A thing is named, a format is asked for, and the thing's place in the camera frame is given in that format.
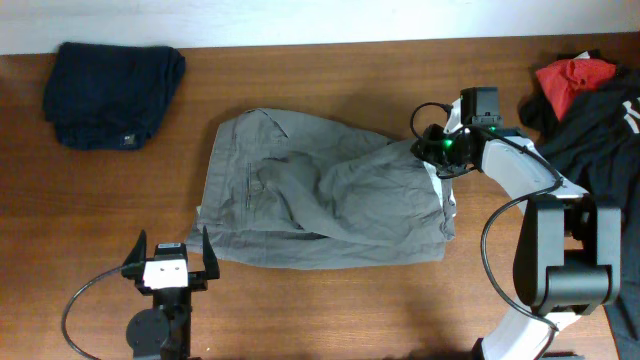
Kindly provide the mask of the red garment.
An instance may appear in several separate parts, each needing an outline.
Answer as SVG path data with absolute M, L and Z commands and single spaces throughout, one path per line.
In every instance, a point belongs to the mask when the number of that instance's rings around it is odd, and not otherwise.
M 597 90 L 616 75 L 617 67 L 601 59 L 563 59 L 535 72 L 559 121 L 578 95 Z

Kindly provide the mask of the black printed t-shirt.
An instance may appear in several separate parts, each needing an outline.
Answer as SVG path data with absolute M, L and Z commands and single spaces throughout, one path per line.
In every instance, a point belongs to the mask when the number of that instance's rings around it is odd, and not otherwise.
M 540 132 L 537 149 L 570 181 L 611 196 L 622 211 L 619 298 L 606 311 L 618 354 L 639 356 L 639 71 L 602 58 L 597 50 L 563 59 L 601 59 L 616 75 L 577 96 L 559 121 L 539 84 L 519 108 L 523 125 Z

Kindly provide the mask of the grey shorts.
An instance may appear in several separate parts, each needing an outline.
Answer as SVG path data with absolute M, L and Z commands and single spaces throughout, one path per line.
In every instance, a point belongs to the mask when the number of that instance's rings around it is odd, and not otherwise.
M 444 257 L 456 211 L 410 141 L 259 108 L 218 127 L 186 243 L 266 268 L 408 265 Z

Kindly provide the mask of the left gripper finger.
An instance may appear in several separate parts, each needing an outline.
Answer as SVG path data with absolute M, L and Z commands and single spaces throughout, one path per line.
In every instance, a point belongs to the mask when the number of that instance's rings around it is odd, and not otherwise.
M 219 279 L 220 267 L 217 256 L 211 245 L 206 226 L 202 229 L 202 258 L 206 277 L 208 279 Z
M 126 257 L 123 265 L 132 265 L 135 263 L 143 263 L 146 261 L 146 250 L 147 250 L 147 235 L 146 231 L 142 230 L 138 236 L 138 239 Z

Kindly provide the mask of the folded navy blue garment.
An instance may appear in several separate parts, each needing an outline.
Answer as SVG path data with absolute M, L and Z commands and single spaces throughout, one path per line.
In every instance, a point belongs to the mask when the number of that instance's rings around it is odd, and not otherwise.
M 186 72 L 169 46 L 65 42 L 43 96 L 56 140 L 76 150 L 138 150 L 163 122 Z

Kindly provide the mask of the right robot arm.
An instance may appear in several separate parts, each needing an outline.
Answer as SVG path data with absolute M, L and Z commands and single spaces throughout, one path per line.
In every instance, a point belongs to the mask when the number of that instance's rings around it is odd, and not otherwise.
M 478 339 L 474 359 L 541 359 L 555 337 L 597 307 L 613 302 L 621 285 L 621 211 L 562 176 L 516 128 L 429 126 L 411 147 L 440 177 L 477 170 L 509 195 L 486 221 L 480 256 L 488 279 L 509 310 Z M 517 207 L 523 222 L 513 263 L 516 298 L 496 280 L 488 237 L 500 215 Z

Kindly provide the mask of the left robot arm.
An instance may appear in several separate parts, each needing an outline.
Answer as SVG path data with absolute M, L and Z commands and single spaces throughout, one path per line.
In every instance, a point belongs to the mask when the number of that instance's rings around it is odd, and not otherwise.
M 191 357 L 192 294 L 208 289 L 220 277 L 216 254 L 207 232 L 202 233 L 200 271 L 188 269 L 187 246 L 164 243 L 146 256 L 147 237 L 141 232 L 123 262 L 121 275 L 134 282 L 152 306 L 135 314 L 126 329 L 126 341 L 135 359 L 184 360 Z

